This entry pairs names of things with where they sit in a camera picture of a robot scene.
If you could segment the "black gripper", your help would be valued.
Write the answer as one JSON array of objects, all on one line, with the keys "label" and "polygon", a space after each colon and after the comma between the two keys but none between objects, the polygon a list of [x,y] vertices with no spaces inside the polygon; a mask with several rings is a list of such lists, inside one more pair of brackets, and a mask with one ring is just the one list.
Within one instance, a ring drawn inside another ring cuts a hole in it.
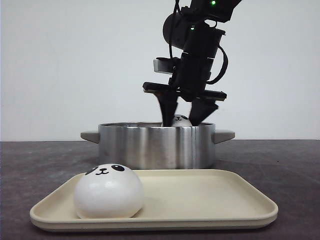
[{"label": "black gripper", "polygon": [[222,91],[206,90],[206,85],[217,83],[227,70],[227,54],[223,52],[223,64],[217,77],[210,80],[213,58],[182,53],[179,65],[174,68],[168,84],[145,82],[142,87],[146,93],[157,93],[163,126],[171,126],[178,106],[178,96],[191,102],[189,121],[199,125],[219,106],[217,101],[224,101],[227,94]]}]

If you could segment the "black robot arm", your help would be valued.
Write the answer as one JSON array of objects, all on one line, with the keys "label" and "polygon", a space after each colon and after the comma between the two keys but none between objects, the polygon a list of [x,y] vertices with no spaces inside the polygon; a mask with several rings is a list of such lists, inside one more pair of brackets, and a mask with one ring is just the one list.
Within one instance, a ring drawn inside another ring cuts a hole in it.
[{"label": "black robot arm", "polygon": [[190,6],[179,7],[179,2],[175,2],[162,33],[168,46],[181,49],[182,54],[180,57],[171,55],[154,59],[156,73],[171,75],[167,84],[144,82],[142,86],[144,92],[157,97],[163,126],[172,126],[179,97],[191,103],[188,118],[193,126],[201,124],[218,109],[217,101],[227,98],[222,91],[206,89],[206,85],[213,85],[224,76],[229,63],[224,53],[219,74],[210,79],[216,53],[222,50],[221,38],[226,32],[206,21],[230,21],[239,3],[239,0],[193,0]]}]

